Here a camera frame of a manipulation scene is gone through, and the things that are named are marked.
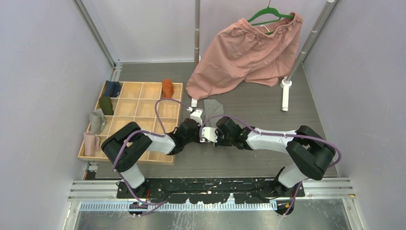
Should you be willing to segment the grey underwear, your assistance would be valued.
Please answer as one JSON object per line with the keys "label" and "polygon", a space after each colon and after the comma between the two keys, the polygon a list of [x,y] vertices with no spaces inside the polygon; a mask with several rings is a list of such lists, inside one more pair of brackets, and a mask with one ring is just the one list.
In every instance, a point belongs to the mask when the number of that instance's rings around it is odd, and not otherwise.
{"label": "grey underwear", "polygon": [[217,100],[214,99],[205,99],[203,101],[204,105],[204,117],[205,120],[207,121],[209,118],[213,116],[218,116],[210,119],[209,121],[206,122],[206,127],[216,127],[217,121],[220,119],[219,115],[224,114],[224,107],[221,103],[219,103]]}
{"label": "grey underwear", "polygon": [[106,126],[106,120],[101,108],[88,113],[90,122],[90,132],[99,135]]}

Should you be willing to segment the orange white underwear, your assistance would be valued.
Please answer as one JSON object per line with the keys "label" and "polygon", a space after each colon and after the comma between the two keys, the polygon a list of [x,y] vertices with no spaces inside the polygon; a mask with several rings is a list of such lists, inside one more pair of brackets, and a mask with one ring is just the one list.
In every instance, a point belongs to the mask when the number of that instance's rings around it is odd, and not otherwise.
{"label": "orange white underwear", "polygon": [[172,98],[174,91],[171,79],[165,79],[162,81],[162,98]]}

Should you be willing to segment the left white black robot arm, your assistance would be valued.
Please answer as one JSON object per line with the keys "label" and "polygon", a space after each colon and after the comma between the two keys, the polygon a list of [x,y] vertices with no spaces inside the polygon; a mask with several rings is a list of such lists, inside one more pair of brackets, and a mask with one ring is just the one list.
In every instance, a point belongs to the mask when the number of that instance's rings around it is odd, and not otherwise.
{"label": "left white black robot arm", "polygon": [[101,145],[101,150],[113,164],[113,169],[129,185],[129,192],[136,198],[147,193],[145,177],[136,164],[146,151],[176,155],[192,142],[199,143],[200,124],[185,119],[172,132],[156,134],[143,130],[136,122],[119,129]]}

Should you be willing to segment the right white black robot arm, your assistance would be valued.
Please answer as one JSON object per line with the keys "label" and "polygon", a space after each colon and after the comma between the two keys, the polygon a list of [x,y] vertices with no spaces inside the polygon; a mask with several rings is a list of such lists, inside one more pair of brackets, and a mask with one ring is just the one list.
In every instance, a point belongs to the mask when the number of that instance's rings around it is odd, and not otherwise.
{"label": "right white black robot arm", "polygon": [[220,146],[239,150],[270,150],[288,154],[292,165],[283,167],[273,182],[274,192],[286,196],[305,179],[321,180],[335,157],[335,149],[313,129],[300,126],[297,130],[268,131],[252,126],[241,128],[229,117],[216,122]]}

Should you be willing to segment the dark green rolled underwear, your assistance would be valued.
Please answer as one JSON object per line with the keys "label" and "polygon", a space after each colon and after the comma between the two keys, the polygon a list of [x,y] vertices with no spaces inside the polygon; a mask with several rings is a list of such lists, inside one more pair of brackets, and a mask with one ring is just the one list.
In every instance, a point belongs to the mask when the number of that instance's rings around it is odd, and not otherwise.
{"label": "dark green rolled underwear", "polygon": [[113,104],[110,97],[102,96],[98,102],[104,115],[114,115]]}

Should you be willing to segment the navy rolled underwear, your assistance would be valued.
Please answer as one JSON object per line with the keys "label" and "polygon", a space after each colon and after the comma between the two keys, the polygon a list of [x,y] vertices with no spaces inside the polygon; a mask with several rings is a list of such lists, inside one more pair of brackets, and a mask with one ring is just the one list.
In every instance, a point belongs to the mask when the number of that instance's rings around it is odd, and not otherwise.
{"label": "navy rolled underwear", "polygon": [[116,98],[120,95],[121,84],[118,81],[106,81],[104,85],[104,92],[102,93],[103,97],[113,97]]}

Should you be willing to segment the grey rolled underwear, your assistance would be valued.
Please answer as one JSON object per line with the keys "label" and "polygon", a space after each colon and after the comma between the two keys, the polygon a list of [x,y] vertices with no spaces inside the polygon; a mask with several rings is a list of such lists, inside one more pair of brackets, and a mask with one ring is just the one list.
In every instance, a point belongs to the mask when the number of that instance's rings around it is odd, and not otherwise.
{"label": "grey rolled underwear", "polygon": [[90,132],[99,135],[106,126],[106,120],[101,108],[88,113],[90,122]]}

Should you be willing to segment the pink rolled underwear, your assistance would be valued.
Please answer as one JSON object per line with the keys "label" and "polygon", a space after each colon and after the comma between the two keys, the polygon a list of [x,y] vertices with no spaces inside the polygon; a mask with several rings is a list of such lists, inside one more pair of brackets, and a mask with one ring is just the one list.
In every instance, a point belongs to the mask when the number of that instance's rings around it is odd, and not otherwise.
{"label": "pink rolled underwear", "polygon": [[100,150],[100,138],[91,131],[83,134],[84,154],[88,157],[95,157],[96,152]]}

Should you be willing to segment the wooden compartment tray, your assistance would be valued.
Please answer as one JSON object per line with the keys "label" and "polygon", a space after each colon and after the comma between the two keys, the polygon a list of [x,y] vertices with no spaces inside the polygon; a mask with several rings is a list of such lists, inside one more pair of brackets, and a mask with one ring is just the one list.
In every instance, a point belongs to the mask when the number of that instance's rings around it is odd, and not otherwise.
{"label": "wooden compartment tray", "polygon": [[122,81],[120,95],[111,98],[114,115],[105,115],[105,129],[97,135],[100,142],[135,121],[142,129],[163,134],[171,132],[179,124],[183,84],[174,83],[172,101],[156,101],[162,98],[160,82]]}

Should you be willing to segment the right metal rack pole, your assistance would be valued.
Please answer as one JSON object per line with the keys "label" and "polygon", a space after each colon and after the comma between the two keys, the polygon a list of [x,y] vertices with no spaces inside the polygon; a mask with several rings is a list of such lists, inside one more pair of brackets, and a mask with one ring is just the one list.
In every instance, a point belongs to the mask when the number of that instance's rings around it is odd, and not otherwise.
{"label": "right metal rack pole", "polygon": [[325,5],[319,14],[309,36],[307,37],[304,45],[302,46],[302,49],[300,50],[295,63],[293,65],[293,68],[289,75],[285,76],[281,83],[280,86],[282,88],[282,105],[281,105],[281,110],[283,112],[289,111],[289,91],[292,86],[292,77],[298,67],[302,65],[304,62],[305,58],[307,57],[307,53],[310,51],[311,47],[313,46],[319,32],[327,22],[329,16],[332,14],[333,9],[335,8],[336,4],[338,3],[338,0],[327,0],[325,2]]}

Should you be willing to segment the metal rack pole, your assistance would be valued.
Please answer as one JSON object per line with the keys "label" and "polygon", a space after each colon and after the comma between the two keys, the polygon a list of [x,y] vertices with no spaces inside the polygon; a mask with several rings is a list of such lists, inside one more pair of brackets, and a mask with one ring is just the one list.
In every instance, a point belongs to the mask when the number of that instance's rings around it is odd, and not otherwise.
{"label": "metal rack pole", "polygon": [[194,64],[198,65],[200,61],[200,12],[201,1],[194,1]]}
{"label": "metal rack pole", "polygon": [[304,45],[302,46],[302,49],[300,50],[295,63],[293,65],[293,68],[289,75],[285,76],[281,83],[280,86],[282,88],[282,105],[281,105],[281,110],[283,112],[289,111],[289,91],[292,86],[292,77],[298,67],[302,65],[304,62],[305,58],[307,57],[307,53],[310,51],[311,47],[313,46],[319,32],[327,22],[329,16],[332,14],[333,9],[335,8],[336,4],[338,3],[338,0],[327,0],[325,2],[325,5],[319,14],[309,36],[307,37]]}

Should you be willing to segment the pink shorts on hanger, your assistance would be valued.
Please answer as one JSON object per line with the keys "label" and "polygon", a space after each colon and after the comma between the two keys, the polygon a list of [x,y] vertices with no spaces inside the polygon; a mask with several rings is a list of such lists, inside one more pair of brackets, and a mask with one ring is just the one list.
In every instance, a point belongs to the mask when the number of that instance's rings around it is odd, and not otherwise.
{"label": "pink shorts on hanger", "polygon": [[272,87],[288,75],[295,63],[303,24],[292,12],[263,26],[242,18],[220,31],[190,76],[186,91],[195,100],[229,92],[241,82]]}

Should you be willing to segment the centre metal rack pole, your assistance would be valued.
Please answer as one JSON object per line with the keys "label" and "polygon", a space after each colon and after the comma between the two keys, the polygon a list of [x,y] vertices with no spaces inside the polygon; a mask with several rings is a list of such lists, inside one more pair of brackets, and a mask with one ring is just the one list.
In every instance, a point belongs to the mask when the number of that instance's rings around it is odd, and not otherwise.
{"label": "centre metal rack pole", "polygon": [[200,12],[201,1],[194,1],[194,64],[198,65],[200,61]]}

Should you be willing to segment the green clothes hanger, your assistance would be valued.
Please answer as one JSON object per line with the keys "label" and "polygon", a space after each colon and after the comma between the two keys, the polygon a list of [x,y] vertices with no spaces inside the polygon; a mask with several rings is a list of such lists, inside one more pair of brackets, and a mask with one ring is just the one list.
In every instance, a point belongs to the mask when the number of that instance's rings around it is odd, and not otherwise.
{"label": "green clothes hanger", "polygon": [[[255,20],[256,20],[257,18],[259,18],[260,16],[267,15],[267,14],[273,15],[273,16],[277,17],[277,19],[275,19],[275,20],[270,20],[270,21],[264,21],[264,22],[258,22],[258,23],[252,23],[253,21],[255,21]],[[271,31],[265,26],[265,24],[278,22],[278,21],[280,21],[281,19],[285,19],[285,18],[287,18],[287,19],[293,19],[294,16],[293,16],[293,15],[290,15],[290,14],[281,14],[276,8],[272,8],[272,7],[271,7],[271,0],[269,0],[269,1],[268,1],[268,4],[267,4],[267,7],[264,8],[264,9],[259,10],[259,11],[258,11],[257,13],[255,13],[251,18],[249,18],[249,19],[247,20],[247,22],[250,23],[252,26],[257,26],[257,25],[259,25],[259,26],[262,26],[262,27],[266,28],[267,31],[268,31],[267,34],[270,35],[270,34],[272,34],[273,32],[271,32]]]}

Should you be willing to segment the left aluminium frame post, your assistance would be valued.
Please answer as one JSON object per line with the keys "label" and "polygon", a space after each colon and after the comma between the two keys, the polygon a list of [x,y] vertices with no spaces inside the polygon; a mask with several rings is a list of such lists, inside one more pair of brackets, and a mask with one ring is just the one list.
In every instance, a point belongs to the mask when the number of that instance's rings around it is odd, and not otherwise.
{"label": "left aluminium frame post", "polygon": [[123,68],[123,63],[119,60],[114,51],[111,41],[102,25],[101,18],[97,14],[93,3],[90,0],[73,0],[73,3],[78,9],[78,12],[88,27],[96,44],[112,68],[109,80],[118,81]]}

